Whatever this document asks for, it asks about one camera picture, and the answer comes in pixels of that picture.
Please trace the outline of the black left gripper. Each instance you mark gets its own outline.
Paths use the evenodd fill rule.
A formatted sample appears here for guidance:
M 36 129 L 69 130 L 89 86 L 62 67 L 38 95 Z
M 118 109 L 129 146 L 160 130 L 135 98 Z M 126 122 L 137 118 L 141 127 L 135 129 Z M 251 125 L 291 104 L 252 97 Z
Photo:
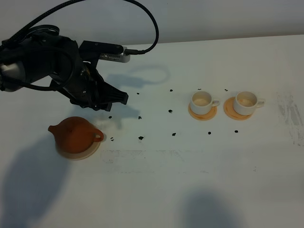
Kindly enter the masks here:
M 58 91 L 70 102 L 82 108 L 95 111 L 111 111 L 112 103 L 127 104 L 128 94 L 106 83 L 89 63 L 84 63 L 76 41 L 64 36 L 49 36 L 49 70 L 51 87 L 64 82 L 67 84 Z

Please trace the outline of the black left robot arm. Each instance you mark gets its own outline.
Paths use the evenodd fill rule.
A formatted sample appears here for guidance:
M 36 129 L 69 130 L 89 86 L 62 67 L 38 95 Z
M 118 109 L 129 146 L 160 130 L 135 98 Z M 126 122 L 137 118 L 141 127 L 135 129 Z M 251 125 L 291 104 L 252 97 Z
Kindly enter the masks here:
M 58 91 L 74 105 L 110 111 L 113 103 L 126 104 L 128 94 L 105 82 L 96 66 L 99 60 L 128 62 L 124 51 L 116 44 L 78 45 L 56 26 L 35 26 L 0 52 L 0 89 Z

